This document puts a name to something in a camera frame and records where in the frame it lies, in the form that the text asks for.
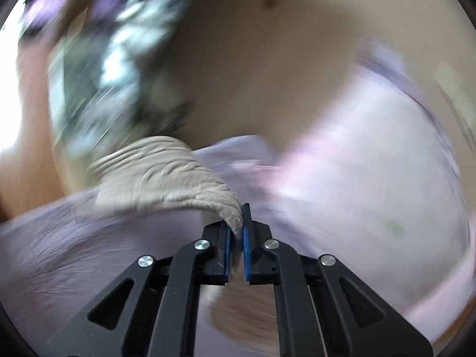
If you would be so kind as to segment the beige knit sweater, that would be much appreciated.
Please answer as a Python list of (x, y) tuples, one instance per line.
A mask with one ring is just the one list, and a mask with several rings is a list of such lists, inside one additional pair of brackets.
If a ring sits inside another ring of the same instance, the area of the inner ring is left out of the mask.
[[(276, 152), (260, 136), (232, 137), (192, 151), (172, 137), (149, 137), (99, 159), (95, 208), (101, 212), (165, 213), (198, 210), (216, 215), (243, 238), (243, 201), (262, 195), (260, 165)], [(199, 356), (278, 356), (278, 327), (271, 289), (248, 287), (242, 248), (231, 252), (231, 280), (206, 287), (198, 312)]]

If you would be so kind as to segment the lavender bed sheet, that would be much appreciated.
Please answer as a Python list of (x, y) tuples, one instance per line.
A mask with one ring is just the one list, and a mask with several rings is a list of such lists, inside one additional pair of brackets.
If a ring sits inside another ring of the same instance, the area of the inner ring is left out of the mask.
[[(250, 204), (253, 218), (276, 239), (318, 256), (320, 249), (261, 187), (257, 166), (278, 162), (262, 137), (230, 138), (195, 156)], [(79, 192), (1, 226), (1, 305), (36, 350), (140, 256), (172, 256), (216, 220), (193, 209), (104, 214), (94, 210), (96, 196), (96, 190)]]

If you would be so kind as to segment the pink floral pillow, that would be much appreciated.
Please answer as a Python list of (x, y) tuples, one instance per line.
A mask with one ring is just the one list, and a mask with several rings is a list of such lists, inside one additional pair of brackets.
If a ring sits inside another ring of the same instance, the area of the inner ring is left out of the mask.
[(362, 46), (350, 77), (266, 174), (308, 255), (337, 257), (429, 341), (475, 293), (475, 229), (449, 138), (401, 56)]

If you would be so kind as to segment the floral patterned curtain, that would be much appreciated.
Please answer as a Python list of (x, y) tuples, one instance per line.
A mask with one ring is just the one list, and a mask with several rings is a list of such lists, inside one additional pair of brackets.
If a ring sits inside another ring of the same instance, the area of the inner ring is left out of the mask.
[(54, 143), (98, 159), (173, 136), (190, 100), (165, 67), (195, 0), (26, 0), (23, 40), (53, 39), (48, 90)]

